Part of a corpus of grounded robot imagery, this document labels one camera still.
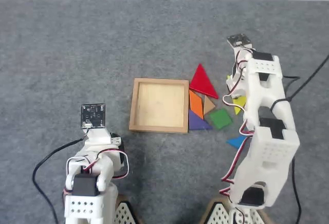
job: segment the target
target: gray carpet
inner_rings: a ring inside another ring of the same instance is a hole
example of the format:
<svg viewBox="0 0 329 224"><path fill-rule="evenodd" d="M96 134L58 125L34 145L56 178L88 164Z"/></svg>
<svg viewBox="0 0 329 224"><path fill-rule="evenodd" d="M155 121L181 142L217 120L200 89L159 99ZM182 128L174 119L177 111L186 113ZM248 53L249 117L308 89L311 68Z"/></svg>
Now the gray carpet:
<svg viewBox="0 0 329 224"><path fill-rule="evenodd" d="M212 0L0 1L0 223L52 223L31 182L38 161L81 137L80 105L104 102L107 127L120 134L131 173L115 184L149 223L197 223L228 169L242 116L224 130L187 135L128 130L133 79L188 79L203 63L217 92L233 62L226 36L243 32L281 59L285 74L305 80L327 55L329 3ZM328 218L328 70L292 103L301 140L296 180L300 223ZM294 84L295 89L301 82ZM223 107L217 100L218 107ZM65 162L81 148L53 156L37 181L63 219ZM291 180L266 211L295 223Z"/></svg>

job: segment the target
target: wooden tray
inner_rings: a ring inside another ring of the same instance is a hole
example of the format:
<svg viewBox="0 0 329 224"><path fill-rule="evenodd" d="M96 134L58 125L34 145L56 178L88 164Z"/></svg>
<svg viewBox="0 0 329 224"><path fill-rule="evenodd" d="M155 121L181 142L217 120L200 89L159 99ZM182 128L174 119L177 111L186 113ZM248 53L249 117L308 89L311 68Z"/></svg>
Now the wooden tray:
<svg viewBox="0 0 329 224"><path fill-rule="evenodd" d="M130 130L187 133L189 81L134 80Z"/></svg>

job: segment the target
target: white robotic arm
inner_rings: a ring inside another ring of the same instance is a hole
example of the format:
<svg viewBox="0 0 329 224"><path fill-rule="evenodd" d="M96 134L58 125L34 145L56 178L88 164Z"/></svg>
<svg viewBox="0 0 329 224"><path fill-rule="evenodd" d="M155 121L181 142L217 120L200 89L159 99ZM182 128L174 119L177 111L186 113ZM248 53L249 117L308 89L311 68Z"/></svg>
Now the white robotic arm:
<svg viewBox="0 0 329 224"><path fill-rule="evenodd" d="M106 128L87 131L88 139L83 148L67 160L65 223L112 224L118 190L111 179L128 174L128 158L125 152L119 150L120 137L111 137ZM124 166L124 158L120 154L127 158L127 172L114 176Z"/></svg>
<svg viewBox="0 0 329 224"><path fill-rule="evenodd" d="M276 103L286 97L279 58L257 52L243 34L228 37L228 42L236 61L227 85L230 90L235 87L233 98L246 96L243 119L254 131L229 196L233 207L261 209L274 204L300 142L289 102ZM272 116L261 117L260 107L270 109Z"/></svg>

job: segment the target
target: tangram piece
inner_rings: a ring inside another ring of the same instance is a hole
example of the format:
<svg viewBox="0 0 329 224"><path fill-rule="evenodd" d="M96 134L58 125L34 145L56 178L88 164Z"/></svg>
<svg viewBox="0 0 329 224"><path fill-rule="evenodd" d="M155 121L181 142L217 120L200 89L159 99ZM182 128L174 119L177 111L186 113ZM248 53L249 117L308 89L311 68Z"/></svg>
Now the tangram piece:
<svg viewBox="0 0 329 224"><path fill-rule="evenodd" d="M201 64L198 65L190 84L190 89L218 99L216 90L212 86L206 71Z"/></svg>

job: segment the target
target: yellow triangle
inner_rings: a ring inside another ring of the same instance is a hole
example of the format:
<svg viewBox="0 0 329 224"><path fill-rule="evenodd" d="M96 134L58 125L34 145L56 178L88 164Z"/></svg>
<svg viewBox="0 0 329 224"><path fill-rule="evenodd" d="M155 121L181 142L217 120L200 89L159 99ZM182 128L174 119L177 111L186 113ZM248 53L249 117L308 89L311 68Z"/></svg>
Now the yellow triangle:
<svg viewBox="0 0 329 224"><path fill-rule="evenodd" d="M205 96L204 115L209 111L213 110L214 108L215 108L215 104L213 104L212 101L207 96Z"/></svg>
<svg viewBox="0 0 329 224"><path fill-rule="evenodd" d="M238 98L233 99L233 103L243 107L246 104L246 97L240 96ZM241 108L234 107L234 112L237 115L241 111Z"/></svg>

